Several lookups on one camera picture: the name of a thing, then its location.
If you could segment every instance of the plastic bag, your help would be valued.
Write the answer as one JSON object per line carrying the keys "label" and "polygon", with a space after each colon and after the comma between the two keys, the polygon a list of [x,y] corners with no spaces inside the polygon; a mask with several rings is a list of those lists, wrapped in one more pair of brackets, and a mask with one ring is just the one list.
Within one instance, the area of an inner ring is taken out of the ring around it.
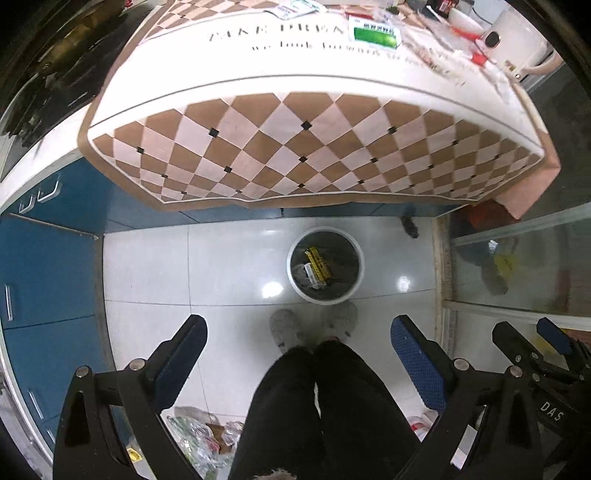
{"label": "plastic bag", "polygon": [[226,464],[227,459],[220,458],[220,446],[207,425],[189,417],[166,417],[166,423],[179,448],[202,478]]}
{"label": "plastic bag", "polygon": [[226,423],[224,427],[224,431],[222,433],[222,440],[226,445],[232,447],[232,452],[236,451],[236,447],[238,446],[238,440],[240,440],[240,435],[242,435],[242,428],[244,425],[241,421],[229,421]]}

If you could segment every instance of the white electric kettle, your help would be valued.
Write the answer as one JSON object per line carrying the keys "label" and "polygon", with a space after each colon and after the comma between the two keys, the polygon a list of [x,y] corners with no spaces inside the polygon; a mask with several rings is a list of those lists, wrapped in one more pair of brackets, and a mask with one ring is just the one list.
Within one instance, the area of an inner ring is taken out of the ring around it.
{"label": "white electric kettle", "polygon": [[[528,74],[553,72],[563,62],[542,34],[513,8],[504,11],[477,44],[488,59],[517,81]],[[550,57],[538,65],[550,50]]]}

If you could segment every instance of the cabinet handle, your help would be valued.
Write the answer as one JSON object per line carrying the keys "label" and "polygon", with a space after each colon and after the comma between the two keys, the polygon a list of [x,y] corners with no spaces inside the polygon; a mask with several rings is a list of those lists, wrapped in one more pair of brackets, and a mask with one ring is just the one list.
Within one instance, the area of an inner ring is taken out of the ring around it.
{"label": "cabinet handle", "polygon": [[28,390],[28,392],[29,392],[29,397],[31,397],[31,401],[33,402],[33,406],[35,407],[35,410],[37,410],[37,415],[39,415],[39,418],[43,420],[45,418],[45,415],[43,414],[43,412],[39,408],[39,403],[37,403],[37,399],[35,398],[35,394],[31,390]]}
{"label": "cabinet handle", "polygon": [[25,205],[21,200],[21,204],[18,206],[18,213],[20,213],[21,215],[24,215],[25,213],[28,213],[31,210],[33,210],[34,206],[35,206],[35,194],[32,194],[31,198],[29,198],[28,205]]}
{"label": "cabinet handle", "polygon": [[10,285],[8,283],[4,284],[4,291],[6,292],[6,311],[8,315],[8,321],[11,322],[14,320],[14,315],[12,313],[12,297],[10,292]]}
{"label": "cabinet handle", "polygon": [[45,202],[49,202],[49,200],[53,200],[55,197],[57,197],[61,193],[62,186],[63,186],[63,183],[60,182],[59,180],[57,180],[56,186],[53,187],[53,191],[51,193],[48,193],[45,196],[43,196],[43,192],[41,190],[39,190],[39,193],[37,193],[37,203],[45,203]]}

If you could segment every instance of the gray slipper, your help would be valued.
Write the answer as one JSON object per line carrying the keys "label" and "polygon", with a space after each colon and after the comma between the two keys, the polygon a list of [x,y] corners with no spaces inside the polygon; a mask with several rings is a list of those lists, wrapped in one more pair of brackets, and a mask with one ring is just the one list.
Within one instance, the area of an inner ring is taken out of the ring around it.
{"label": "gray slipper", "polygon": [[350,301],[331,305],[323,311],[324,337],[337,337],[345,343],[357,326],[357,307]]}
{"label": "gray slipper", "polygon": [[275,344],[286,353],[295,346],[304,346],[306,336],[296,314],[291,310],[277,310],[269,321],[271,335]]}

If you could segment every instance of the shoe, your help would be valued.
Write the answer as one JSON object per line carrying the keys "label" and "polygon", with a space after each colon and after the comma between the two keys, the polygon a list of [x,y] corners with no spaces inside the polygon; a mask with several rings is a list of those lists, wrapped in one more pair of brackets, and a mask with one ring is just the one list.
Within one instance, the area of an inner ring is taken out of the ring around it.
{"label": "shoe", "polygon": [[296,346],[305,346],[306,336],[296,314],[291,310],[277,310],[269,321],[271,335],[275,344],[286,353]]}
{"label": "shoe", "polygon": [[342,343],[351,337],[357,326],[357,307],[350,301],[331,305],[322,315],[324,338],[337,337]]}
{"label": "shoe", "polygon": [[402,227],[410,238],[418,238],[418,228],[414,224],[412,217],[402,216],[400,217]]}

